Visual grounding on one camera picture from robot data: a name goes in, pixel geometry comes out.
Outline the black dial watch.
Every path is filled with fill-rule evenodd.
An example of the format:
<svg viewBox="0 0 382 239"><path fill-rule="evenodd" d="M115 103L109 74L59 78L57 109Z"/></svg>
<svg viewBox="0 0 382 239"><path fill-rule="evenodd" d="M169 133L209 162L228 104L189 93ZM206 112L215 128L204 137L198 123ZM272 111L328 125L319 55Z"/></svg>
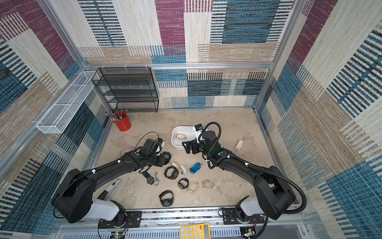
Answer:
<svg viewBox="0 0 382 239"><path fill-rule="evenodd" d="M146 182L150 185L154 184L154 181L155 179L151 176L150 173L148 173L147 171L146 172L143 172L142 175L146 178Z"/></svg>

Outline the cream round face watch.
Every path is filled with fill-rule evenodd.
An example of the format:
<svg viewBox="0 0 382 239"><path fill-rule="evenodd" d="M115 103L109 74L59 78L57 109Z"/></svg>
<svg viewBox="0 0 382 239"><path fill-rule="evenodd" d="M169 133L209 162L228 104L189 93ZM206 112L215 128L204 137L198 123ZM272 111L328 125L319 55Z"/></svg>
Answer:
<svg viewBox="0 0 382 239"><path fill-rule="evenodd" d="M176 136L175 136L175 139L184 141L184 140L187 139L187 136L185 134L183 134L183 133L177 133Z"/></svg>

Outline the black rugged digital watch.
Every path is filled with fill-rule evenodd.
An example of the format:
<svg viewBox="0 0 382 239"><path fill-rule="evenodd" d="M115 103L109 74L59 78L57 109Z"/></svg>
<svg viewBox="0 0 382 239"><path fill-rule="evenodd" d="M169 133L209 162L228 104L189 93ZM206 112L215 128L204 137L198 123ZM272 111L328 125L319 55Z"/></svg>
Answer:
<svg viewBox="0 0 382 239"><path fill-rule="evenodd" d="M171 160L171 154L169 152L163 152L160 154L160 162L161 162L161 165L164 166L164 165L167 165L169 163L169 161Z"/></svg>

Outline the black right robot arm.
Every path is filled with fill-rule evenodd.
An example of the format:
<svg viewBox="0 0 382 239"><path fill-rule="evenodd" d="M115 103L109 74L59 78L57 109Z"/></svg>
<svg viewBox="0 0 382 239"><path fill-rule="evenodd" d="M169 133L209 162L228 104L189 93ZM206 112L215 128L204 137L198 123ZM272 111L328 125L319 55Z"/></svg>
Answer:
<svg viewBox="0 0 382 239"><path fill-rule="evenodd" d="M254 215L265 215L276 220L281 214L296 214L305 209L303 191L282 176L278 168L266 168L245 161L221 147L215 132L203 132L194 140L183 141L182 146L187 154L202 153L210 169L220 168L232 172L254 187L255 197L247 196L235 206L239 221L247 222Z"/></svg>

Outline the silver metal link watch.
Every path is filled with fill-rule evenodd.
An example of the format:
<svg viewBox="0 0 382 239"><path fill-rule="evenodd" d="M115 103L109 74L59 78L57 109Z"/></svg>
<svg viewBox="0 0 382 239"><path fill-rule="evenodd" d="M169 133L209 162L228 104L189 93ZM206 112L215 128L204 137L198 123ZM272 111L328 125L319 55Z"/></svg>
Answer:
<svg viewBox="0 0 382 239"><path fill-rule="evenodd" d="M158 172L155 172L155 174L153 175L153 178L154 178L154 185L158 186L159 181L160 181L158 178Z"/></svg>

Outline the translucent blue watch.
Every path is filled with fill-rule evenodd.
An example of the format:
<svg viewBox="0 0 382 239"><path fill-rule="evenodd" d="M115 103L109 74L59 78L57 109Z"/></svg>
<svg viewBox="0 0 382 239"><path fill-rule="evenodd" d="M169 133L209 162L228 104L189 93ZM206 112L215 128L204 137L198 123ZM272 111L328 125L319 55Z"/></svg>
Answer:
<svg viewBox="0 0 382 239"><path fill-rule="evenodd" d="M195 174L201 169L202 165L200 163L196 163L190 168L190 173Z"/></svg>

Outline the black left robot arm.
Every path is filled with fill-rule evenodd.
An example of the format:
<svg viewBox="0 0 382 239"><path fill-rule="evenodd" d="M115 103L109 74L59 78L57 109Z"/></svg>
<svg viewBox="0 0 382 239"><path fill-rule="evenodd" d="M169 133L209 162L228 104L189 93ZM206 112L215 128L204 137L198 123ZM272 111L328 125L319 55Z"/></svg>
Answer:
<svg viewBox="0 0 382 239"><path fill-rule="evenodd" d="M161 138L149 138L143 146L110 163L84 171L69 171L52 197L53 211L59 212L68 223L97 219L121 228L127 220L125 208L113 200L94 199L93 193L124 174L146 166L167 165L171 154L163 152L163 145Z"/></svg>

